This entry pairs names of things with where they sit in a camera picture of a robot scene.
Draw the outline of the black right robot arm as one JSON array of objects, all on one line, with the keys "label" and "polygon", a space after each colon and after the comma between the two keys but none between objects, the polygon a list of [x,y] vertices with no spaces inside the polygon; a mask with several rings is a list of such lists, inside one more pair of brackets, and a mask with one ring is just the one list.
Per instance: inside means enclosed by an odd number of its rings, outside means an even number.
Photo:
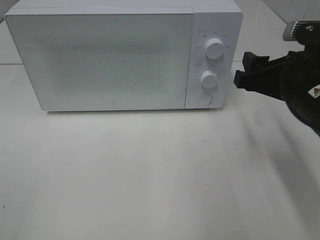
[{"label": "black right robot arm", "polygon": [[320,133],[320,60],[305,51],[289,51],[270,60],[245,52],[243,71],[237,70],[234,84],[238,89],[256,92],[286,103],[290,112],[316,134]]}]

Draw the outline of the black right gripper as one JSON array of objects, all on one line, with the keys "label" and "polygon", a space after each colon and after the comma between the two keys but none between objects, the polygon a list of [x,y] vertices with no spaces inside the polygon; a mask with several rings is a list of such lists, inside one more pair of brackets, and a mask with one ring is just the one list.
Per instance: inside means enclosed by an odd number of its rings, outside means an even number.
[{"label": "black right gripper", "polygon": [[289,51],[286,56],[269,60],[268,56],[245,52],[242,64],[244,70],[235,72],[235,86],[278,100],[306,98],[320,83],[320,57],[315,53]]}]

